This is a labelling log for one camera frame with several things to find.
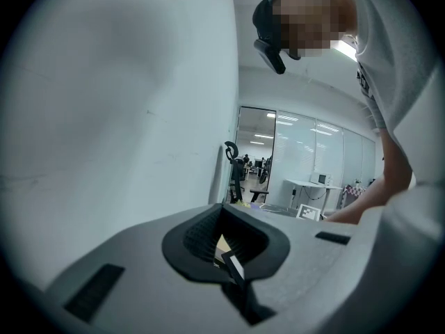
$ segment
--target gray t-shirt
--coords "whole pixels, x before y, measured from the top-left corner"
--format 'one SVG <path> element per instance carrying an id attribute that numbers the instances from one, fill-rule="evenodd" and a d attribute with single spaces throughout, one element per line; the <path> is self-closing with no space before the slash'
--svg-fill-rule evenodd
<path id="1" fill-rule="evenodd" d="M 394 129 L 416 102 L 439 53 L 410 0 L 355 0 L 362 92 L 377 127 Z"/>

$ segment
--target black cap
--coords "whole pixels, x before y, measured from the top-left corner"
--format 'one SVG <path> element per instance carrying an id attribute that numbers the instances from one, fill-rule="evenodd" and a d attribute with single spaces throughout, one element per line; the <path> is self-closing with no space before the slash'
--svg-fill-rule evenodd
<path id="1" fill-rule="evenodd" d="M 262 0 L 252 16 L 252 21 L 257 28 L 258 37 L 274 47 L 281 50 L 281 27 L 279 17 L 274 17 L 272 12 L 273 0 Z"/>

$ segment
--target black slot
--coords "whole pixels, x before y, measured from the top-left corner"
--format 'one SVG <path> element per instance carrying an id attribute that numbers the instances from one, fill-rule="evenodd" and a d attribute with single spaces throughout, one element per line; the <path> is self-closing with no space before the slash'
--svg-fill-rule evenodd
<path id="1" fill-rule="evenodd" d="M 72 299 L 65 304 L 64 308 L 75 317 L 88 323 L 123 272 L 123 267 L 112 264 L 102 266 Z"/>
<path id="2" fill-rule="evenodd" d="M 317 235 L 315 235 L 315 237 L 335 242 L 341 245 L 348 245 L 348 242 L 350 240 L 350 237 L 347 237 L 346 235 L 332 234 L 331 232 L 326 232 L 326 231 L 320 231 Z"/>

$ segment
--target office room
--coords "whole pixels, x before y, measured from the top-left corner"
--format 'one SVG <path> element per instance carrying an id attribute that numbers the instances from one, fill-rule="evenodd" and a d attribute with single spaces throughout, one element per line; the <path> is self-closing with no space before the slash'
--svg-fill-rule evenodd
<path id="1" fill-rule="evenodd" d="M 417 293 L 443 285 L 445 73 L 414 6 L 14 0 L 5 320 L 432 331 L 441 308 Z"/>

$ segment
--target ceiling light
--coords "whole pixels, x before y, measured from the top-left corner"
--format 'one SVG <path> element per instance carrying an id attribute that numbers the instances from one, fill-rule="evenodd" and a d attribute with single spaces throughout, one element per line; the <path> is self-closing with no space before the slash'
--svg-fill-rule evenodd
<path id="1" fill-rule="evenodd" d="M 317 126 L 324 127 L 325 129 L 332 130 L 333 132 L 338 132 L 339 131 L 337 129 L 334 129 L 333 127 L 329 127 L 329 126 L 326 126 L 326 125 L 323 125 L 323 124 L 318 124 Z"/>
<path id="2" fill-rule="evenodd" d="M 344 41 L 339 41 L 339 44 L 335 45 L 334 48 L 337 51 L 340 51 L 345 56 L 348 56 L 353 61 L 357 62 L 357 59 L 355 58 L 355 53 L 357 52 L 354 47 L 348 45 Z"/>
<path id="3" fill-rule="evenodd" d="M 324 132 L 324 131 L 315 130 L 315 129 L 311 129 L 311 131 L 315 131 L 315 132 L 318 132 L 319 134 L 323 134 L 323 135 L 329 135 L 329 136 L 332 135 L 332 134 L 330 134 L 329 132 Z"/>
<path id="4" fill-rule="evenodd" d="M 280 115 L 278 116 L 279 119 L 285 119 L 285 120 L 290 120 L 290 121 L 297 121 L 297 118 L 291 118 L 290 116 L 284 116 L 284 115 Z"/>
<path id="5" fill-rule="evenodd" d="M 264 138 L 273 138 L 273 136 L 266 136 L 266 135 L 255 135 L 256 137 L 264 137 Z"/>

